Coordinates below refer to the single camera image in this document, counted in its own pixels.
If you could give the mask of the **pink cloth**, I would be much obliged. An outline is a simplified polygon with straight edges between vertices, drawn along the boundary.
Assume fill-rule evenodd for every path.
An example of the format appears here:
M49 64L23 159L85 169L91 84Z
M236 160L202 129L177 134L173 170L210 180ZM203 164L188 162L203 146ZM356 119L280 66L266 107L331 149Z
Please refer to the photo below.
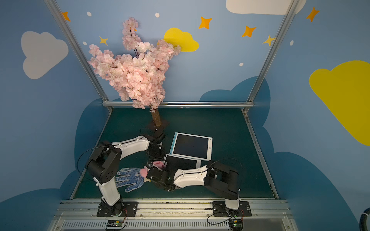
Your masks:
M154 161L149 166L144 166L144 168L140 169L139 173L141 177L146 178L149 171L153 168L164 169L165 167L166 165L163 161Z

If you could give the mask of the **white drawing tablet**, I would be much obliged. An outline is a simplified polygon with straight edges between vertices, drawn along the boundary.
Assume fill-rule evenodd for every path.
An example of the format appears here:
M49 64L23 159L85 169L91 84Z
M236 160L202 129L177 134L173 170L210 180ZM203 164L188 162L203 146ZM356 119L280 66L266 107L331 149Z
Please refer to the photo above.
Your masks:
M166 155L164 165L163 170L176 172L178 169L189 170L200 168L201 160Z
M176 132L169 155L209 161L212 158L213 138Z

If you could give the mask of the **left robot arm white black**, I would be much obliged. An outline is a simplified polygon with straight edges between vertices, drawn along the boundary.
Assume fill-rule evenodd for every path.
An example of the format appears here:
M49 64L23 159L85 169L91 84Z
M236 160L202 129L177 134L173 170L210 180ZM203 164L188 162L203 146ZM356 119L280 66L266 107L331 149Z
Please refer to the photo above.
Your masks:
M146 178L149 168L161 166L164 160L165 151L162 146L164 138L163 129L158 129L154 135L140 135L130 140L113 143L101 142L92 149L92 155L85 168L102 195L98 217L128 215L118 188L125 186L125 191L131 192L149 182ZM141 151L145 151L149 156L147 167L119 169L122 159Z

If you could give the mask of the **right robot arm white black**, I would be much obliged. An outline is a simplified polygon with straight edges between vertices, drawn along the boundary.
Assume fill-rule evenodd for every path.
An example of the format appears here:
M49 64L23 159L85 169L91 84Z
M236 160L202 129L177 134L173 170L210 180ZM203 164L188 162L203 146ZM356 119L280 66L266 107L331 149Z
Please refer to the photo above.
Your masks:
M145 178L169 192L190 186L203 186L225 200L226 212L237 212L240 207L240 175L237 170L218 161L209 161L200 168L177 171L151 167Z

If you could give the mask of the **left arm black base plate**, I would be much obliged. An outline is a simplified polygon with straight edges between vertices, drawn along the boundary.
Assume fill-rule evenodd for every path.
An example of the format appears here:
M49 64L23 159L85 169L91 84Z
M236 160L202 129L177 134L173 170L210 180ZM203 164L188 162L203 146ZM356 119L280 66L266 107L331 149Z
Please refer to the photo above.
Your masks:
M119 200L113 206L101 201L98 207L97 217L135 217L137 202L123 202Z

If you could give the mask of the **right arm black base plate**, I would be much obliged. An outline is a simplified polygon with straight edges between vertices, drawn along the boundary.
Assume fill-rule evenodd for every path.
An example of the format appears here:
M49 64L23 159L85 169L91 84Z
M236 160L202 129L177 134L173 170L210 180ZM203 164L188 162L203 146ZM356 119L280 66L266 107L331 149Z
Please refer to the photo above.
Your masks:
M249 202L239 201L238 210L232 210L226 207L226 201L213 201L212 209L215 217L251 217L251 206Z

